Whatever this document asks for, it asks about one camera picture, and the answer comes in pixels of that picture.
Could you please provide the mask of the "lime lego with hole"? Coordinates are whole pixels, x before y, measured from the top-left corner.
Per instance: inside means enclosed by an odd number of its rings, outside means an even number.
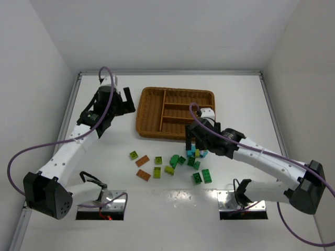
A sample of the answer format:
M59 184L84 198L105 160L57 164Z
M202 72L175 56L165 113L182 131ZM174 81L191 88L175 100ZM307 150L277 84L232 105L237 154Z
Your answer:
M162 157L161 157L161 156L157 156L157 157L155 157L154 162L155 162L155 164L157 164L157 165L161 165L161 164L162 164Z

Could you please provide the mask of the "orange lego plate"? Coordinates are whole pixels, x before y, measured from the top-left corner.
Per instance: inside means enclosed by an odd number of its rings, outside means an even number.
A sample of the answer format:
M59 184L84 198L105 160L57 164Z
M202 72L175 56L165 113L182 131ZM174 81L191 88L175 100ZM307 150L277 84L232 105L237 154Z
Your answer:
M146 164L149 160L150 160L149 157L148 157L147 155L145 155L145 156L141 157L140 159L138 159L138 160L136 161L136 165L137 165L138 167L141 167L141 166L143 166L144 164Z
M136 175L138 177L140 177L141 179L145 180L145 181L149 181L151 175L141 169L138 170L138 172L136 173Z

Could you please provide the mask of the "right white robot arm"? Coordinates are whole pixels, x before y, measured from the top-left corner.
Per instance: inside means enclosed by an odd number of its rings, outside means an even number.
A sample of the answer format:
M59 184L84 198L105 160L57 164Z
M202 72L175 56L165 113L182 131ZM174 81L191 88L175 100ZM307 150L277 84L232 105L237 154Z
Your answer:
M246 207L255 201L282 202L300 212L314 215L319 206L325 185L323 166L317 161L296 164L281 155L262 148L243 133L232 128L220 129L220 123L201 119L185 126L186 148L191 139L201 150L217 156L243 162L276 178L276 182L258 182L244 179L234 190L235 201Z

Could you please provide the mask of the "green long lego brick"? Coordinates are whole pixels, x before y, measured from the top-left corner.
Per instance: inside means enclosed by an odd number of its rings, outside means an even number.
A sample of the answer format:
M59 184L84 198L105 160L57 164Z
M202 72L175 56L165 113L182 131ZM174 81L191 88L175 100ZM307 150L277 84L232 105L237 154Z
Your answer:
M202 175L203 175L204 183L206 184L212 183L212 178L211 178L209 169L203 169Z

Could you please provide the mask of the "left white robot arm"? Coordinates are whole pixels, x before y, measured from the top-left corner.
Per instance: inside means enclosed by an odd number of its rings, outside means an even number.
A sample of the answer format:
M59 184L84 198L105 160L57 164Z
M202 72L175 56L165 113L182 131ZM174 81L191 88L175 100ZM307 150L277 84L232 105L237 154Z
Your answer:
M70 141L63 144L36 173L29 172L24 177L24 193L29 208L60 220L72 206L103 208L110 203L106 199L107 185L84 171L80 172L81 184L67 186L77 164L110 127L112 120L135 111L128 87L124 88L126 100L122 100L117 89L117 76L103 78L100 83L76 122Z

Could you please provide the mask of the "dark green square lego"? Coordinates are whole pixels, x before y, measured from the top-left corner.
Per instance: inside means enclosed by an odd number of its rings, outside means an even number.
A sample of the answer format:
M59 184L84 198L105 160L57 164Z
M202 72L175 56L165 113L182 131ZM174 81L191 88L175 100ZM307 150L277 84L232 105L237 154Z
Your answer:
M202 178L200 173L194 173L192 174L192 179L195 185L199 185L202 183Z

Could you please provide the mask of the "lime yellow lego brick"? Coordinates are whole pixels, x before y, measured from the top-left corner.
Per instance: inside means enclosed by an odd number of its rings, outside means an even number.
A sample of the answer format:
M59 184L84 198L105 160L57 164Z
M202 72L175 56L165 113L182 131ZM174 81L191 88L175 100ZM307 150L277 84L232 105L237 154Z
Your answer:
M174 175L174 168L171 167L171 166L165 166L164 172L173 176Z

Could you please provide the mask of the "lime square lego brick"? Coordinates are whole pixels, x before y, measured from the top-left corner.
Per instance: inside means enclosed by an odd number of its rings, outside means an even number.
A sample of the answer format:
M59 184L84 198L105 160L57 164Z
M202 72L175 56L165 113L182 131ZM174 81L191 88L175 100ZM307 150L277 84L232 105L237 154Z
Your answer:
M138 154L137 154L136 151L132 151L129 155L130 155L130 158L131 158L132 160L135 160L135 159L138 158Z

